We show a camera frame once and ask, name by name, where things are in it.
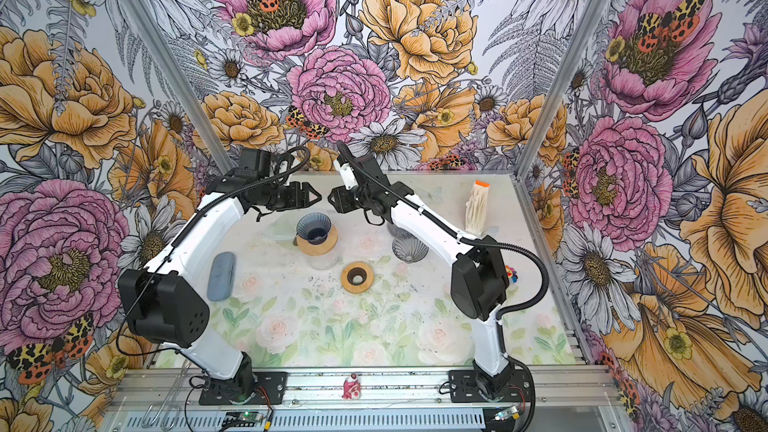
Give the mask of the blue glass dripper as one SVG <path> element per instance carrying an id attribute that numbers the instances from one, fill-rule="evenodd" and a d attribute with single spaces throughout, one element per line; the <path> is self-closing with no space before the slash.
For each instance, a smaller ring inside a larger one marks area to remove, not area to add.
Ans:
<path id="1" fill-rule="evenodd" d="M 324 243 L 331 231 L 331 219 L 319 212 L 303 216 L 296 225 L 296 234 L 311 245 Z"/>

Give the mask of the wooden dripper ring stand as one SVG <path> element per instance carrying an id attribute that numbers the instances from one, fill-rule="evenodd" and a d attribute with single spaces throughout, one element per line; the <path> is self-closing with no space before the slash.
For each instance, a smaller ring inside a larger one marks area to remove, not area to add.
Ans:
<path id="1" fill-rule="evenodd" d="M 299 250 L 310 257 L 319 257 L 331 253 L 338 244 L 338 232 L 335 226 L 328 230 L 312 229 L 306 238 L 296 235 L 296 245 Z"/>

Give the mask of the orange coffee filter pack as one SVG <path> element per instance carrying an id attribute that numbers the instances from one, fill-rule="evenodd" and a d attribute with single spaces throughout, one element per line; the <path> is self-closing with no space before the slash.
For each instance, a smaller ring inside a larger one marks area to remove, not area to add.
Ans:
<path id="1" fill-rule="evenodd" d="M 485 229 L 489 202 L 490 185 L 476 180 L 465 204 L 464 230 L 479 236 Z"/>

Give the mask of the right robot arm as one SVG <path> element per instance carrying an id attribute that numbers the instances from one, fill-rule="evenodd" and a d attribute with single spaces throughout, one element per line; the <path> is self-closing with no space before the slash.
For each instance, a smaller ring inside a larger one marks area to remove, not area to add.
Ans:
<path id="1" fill-rule="evenodd" d="M 497 242 L 476 245 L 476 238 L 445 221 L 402 182 L 392 183 L 375 157 L 355 157 L 349 147 L 337 144 L 334 162 L 343 184 L 328 201 L 340 213 L 361 210 L 405 230 L 447 264 L 450 296 L 471 320 L 474 343 L 473 368 L 479 394 L 496 401 L 510 384 L 515 366 L 503 344 L 497 313 L 507 298 L 509 277 Z"/>

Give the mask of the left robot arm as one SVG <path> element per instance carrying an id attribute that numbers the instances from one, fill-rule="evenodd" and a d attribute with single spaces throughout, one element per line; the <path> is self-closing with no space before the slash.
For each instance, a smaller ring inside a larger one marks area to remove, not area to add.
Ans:
<path id="1" fill-rule="evenodd" d="M 117 281 L 128 330 L 162 351 L 183 355 L 201 369 L 214 396 L 244 403 L 256 392 L 250 357 L 210 325 L 210 307 L 195 286 L 209 271 L 229 229 L 249 210 L 260 215 L 306 209 L 321 196 L 307 182 L 291 180 L 311 153 L 296 146 L 275 155 L 245 149 L 238 164 L 215 177 L 171 242 L 145 265 Z"/>

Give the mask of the grey ribbed glass dripper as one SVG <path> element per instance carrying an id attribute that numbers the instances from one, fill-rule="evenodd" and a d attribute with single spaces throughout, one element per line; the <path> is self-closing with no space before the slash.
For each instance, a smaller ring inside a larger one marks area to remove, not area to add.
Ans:
<path id="1" fill-rule="evenodd" d="M 429 247 L 412 235 L 402 235 L 393 239 L 392 252 L 401 262 L 413 264 L 428 255 Z"/>

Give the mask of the grey blue oval case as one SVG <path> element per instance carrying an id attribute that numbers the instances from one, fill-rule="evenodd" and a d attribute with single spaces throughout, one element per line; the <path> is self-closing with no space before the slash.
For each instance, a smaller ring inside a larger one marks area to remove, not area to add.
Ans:
<path id="1" fill-rule="evenodd" d="M 221 252 L 212 261 L 207 285 L 207 298 L 211 302 L 228 299 L 234 288 L 236 255 L 233 252 Z"/>

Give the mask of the colourful small toy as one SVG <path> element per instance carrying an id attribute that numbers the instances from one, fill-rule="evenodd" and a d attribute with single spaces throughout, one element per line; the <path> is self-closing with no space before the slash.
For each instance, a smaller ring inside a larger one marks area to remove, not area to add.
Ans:
<path id="1" fill-rule="evenodd" d="M 518 281 L 517 271 L 513 267 L 510 267 L 510 266 L 506 266 L 505 269 L 506 269 L 507 276 L 508 276 L 509 280 L 512 283 L 516 283 Z"/>

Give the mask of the pink small figurine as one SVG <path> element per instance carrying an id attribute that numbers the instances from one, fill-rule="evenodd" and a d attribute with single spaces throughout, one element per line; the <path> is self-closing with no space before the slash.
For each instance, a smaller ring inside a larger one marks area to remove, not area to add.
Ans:
<path id="1" fill-rule="evenodd" d="M 361 396 L 361 384 L 356 373 L 350 374 L 343 383 L 342 398 L 344 400 L 358 400 Z"/>

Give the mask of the aluminium corner post left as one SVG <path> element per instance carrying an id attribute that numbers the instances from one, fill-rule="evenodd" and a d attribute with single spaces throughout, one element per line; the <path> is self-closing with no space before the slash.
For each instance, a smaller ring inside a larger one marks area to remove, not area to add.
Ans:
<path id="1" fill-rule="evenodd" d="M 175 97 L 189 116 L 195 131 L 199 134 L 217 168 L 221 173 L 227 172 L 232 167 L 232 161 L 216 135 L 189 81 L 182 73 L 148 3 L 146 0 L 118 0 L 118 2 L 123 5 L 128 17 L 137 27 L 139 36 L 158 63 L 164 77 L 173 89 Z"/>

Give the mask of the aluminium corner post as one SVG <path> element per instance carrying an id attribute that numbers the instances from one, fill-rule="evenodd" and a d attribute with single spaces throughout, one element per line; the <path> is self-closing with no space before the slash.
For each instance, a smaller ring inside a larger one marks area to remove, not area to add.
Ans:
<path id="1" fill-rule="evenodd" d="M 189 81 L 182 73 L 148 3 L 146 0 L 118 0 L 118 2 L 123 5 L 128 17 L 137 27 L 139 36 L 158 63 L 164 77 L 173 89 L 175 97 L 189 116 L 195 131 L 199 134 L 217 168 L 221 173 L 227 172 L 232 167 L 232 161 L 216 135 Z"/>
<path id="2" fill-rule="evenodd" d="M 547 130 L 556 118 L 558 108 L 562 103 L 562 98 L 566 93 L 570 79 L 576 71 L 580 57 L 610 2 L 611 0 L 587 1 L 584 13 L 574 28 L 566 53 L 546 94 L 538 121 L 534 125 L 531 136 L 522 149 L 522 155 L 517 162 L 514 176 L 518 181 L 522 181 L 525 178 L 532 167 L 533 160 L 538 156 L 538 152 L 546 138 Z"/>

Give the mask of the aluminium front rail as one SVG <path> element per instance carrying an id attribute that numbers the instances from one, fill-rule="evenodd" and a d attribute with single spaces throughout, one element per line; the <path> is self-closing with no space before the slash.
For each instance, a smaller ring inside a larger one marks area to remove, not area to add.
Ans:
<path id="1" fill-rule="evenodd" d="M 201 372 L 129 373 L 104 431 L 630 431 L 603 366 L 530 366 L 488 401 L 472 372 L 448 367 L 258 369 L 241 402 L 203 389 Z"/>

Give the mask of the aluminium corner post right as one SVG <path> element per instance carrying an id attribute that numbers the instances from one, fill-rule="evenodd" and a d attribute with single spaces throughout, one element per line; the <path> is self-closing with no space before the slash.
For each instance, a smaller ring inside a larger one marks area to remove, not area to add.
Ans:
<path id="1" fill-rule="evenodd" d="M 611 0 L 587 1 L 584 13 L 574 28 L 566 53 L 546 94 L 538 121 L 534 125 L 531 136 L 522 149 L 522 155 L 517 162 L 514 176 L 518 181 L 522 181 L 525 178 L 532 167 L 533 160 L 538 156 L 538 152 L 546 138 L 547 130 L 556 118 L 558 108 L 562 103 L 562 98 L 566 93 L 570 79 L 576 71 L 580 57 L 610 2 Z"/>

